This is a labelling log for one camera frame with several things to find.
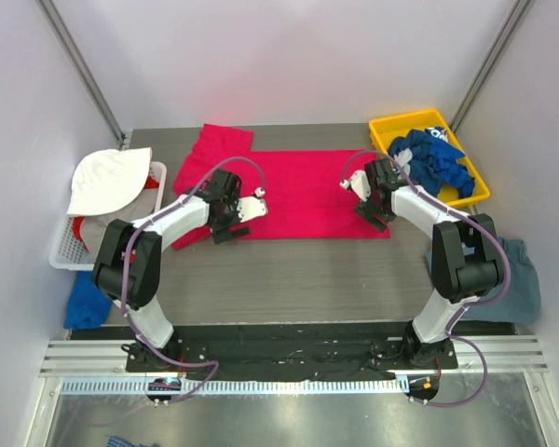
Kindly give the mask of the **pink t shirt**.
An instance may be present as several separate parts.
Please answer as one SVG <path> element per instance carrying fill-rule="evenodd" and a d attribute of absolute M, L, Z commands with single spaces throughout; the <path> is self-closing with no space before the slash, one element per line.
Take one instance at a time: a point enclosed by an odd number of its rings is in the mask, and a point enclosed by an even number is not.
<path fill-rule="evenodd" d="M 248 239 L 385 239 L 355 212 L 359 198 L 340 187 L 341 172 L 354 150 L 253 151 L 254 133 L 203 126 L 185 158 L 172 189 L 180 195 L 192 188 L 217 163 L 244 156 L 265 174 L 268 215 L 247 223 Z"/>

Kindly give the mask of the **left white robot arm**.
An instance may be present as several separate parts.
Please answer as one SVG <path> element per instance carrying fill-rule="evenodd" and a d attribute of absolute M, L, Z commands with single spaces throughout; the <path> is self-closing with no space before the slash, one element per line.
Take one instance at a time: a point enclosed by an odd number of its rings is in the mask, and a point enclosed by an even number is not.
<path fill-rule="evenodd" d="M 159 371 L 172 370 L 181 357 L 178 334 L 157 300 L 162 253 L 198 229 L 216 244 L 248 235 L 247 227 L 237 228 L 248 221 L 241 186 L 237 174 L 217 169 L 197 190 L 187 190 L 159 212 L 133 222 L 115 219 L 106 227 L 92 282 L 123 311 Z"/>

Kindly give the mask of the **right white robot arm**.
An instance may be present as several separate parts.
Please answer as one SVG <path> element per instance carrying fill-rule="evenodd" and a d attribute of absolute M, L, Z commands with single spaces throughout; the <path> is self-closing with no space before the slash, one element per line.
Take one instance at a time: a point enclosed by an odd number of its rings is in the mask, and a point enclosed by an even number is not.
<path fill-rule="evenodd" d="M 453 328 L 470 307 L 511 279 L 494 222 L 485 214 L 472 217 L 447 206 L 398 176 L 385 158 L 365 164 L 341 185 L 356 194 L 355 211 L 378 230 L 399 217 L 430 237 L 433 291 L 407 324 L 402 342 L 408 365 L 430 365 L 444 352 Z"/>

